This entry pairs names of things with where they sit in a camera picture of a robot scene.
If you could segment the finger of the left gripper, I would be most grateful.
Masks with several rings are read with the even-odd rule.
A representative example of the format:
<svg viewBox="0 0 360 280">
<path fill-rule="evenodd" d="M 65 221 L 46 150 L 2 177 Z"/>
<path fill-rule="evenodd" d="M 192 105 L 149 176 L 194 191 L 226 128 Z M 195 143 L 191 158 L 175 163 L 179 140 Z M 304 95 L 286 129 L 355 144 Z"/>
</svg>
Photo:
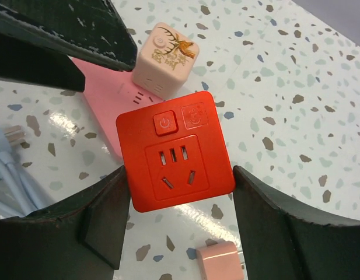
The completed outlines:
<svg viewBox="0 0 360 280">
<path fill-rule="evenodd" d="M 0 28 L 0 81 L 82 92 L 85 76 L 74 51 L 18 27 Z"/>
<path fill-rule="evenodd" d="M 115 71 L 137 45 L 111 1 L 0 1 L 0 33 Z"/>
</svg>

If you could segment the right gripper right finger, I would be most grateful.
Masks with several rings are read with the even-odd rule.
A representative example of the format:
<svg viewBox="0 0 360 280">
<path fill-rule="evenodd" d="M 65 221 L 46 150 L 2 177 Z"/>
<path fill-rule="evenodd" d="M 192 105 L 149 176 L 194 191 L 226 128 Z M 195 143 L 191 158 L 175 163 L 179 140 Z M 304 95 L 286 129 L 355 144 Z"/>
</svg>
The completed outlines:
<svg viewBox="0 0 360 280">
<path fill-rule="evenodd" d="M 360 220 L 305 204 L 233 167 L 249 279 L 360 279 Z"/>
</svg>

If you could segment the red cube socket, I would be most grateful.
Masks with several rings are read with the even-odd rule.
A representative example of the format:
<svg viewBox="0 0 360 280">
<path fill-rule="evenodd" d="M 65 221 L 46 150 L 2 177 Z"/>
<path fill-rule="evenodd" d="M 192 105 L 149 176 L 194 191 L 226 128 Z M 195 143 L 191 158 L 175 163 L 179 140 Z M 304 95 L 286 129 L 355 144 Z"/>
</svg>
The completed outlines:
<svg viewBox="0 0 360 280">
<path fill-rule="evenodd" d="M 121 114 L 116 127 L 132 204 L 138 212 L 217 197 L 235 189 L 210 92 Z"/>
</svg>

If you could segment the beige cube socket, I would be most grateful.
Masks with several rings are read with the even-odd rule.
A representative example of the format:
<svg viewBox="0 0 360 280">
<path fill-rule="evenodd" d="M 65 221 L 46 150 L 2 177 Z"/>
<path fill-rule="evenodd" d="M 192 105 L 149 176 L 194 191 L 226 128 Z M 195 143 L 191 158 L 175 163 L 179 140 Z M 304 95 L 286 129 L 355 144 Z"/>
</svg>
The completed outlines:
<svg viewBox="0 0 360 280">
<path fill-rule="evenodd" d="M 198 44 L 168 24 L 157 23 L 137 55 L 132 81 L 168 100 L 187 81 L 199 53 Z"/>
</svg>

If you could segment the pink triangular power socket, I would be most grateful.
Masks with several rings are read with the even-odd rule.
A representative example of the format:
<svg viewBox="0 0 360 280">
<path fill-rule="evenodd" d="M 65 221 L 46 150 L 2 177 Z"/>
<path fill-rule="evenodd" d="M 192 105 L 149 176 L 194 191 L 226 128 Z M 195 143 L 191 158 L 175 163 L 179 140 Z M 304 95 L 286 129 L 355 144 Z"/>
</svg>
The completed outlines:
<svg viewBox="0 0 360 280">
<path fill-rule="evenodd" d="M 114 71 L 77 58 L 72 62 L 85 76 L 83 98 L 103 133 L 109 152 L 121 158 L 117 117 L 160 103 L 162 99 L 134 84 L 131 72 Z"/>
</svg>

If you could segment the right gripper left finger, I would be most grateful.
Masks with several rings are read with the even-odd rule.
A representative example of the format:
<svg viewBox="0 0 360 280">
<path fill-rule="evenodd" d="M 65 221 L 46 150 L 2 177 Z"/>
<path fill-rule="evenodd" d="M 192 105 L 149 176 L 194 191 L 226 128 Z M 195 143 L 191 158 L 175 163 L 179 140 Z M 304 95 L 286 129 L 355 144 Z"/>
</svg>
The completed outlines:
<svg viewBox="0 0 360 280">
<path fill-rule="evenodd" d="M 24 218 L 0 219 L 0 279 L 112 279 L 129 207 L 121 167 Z"/>
</svg>

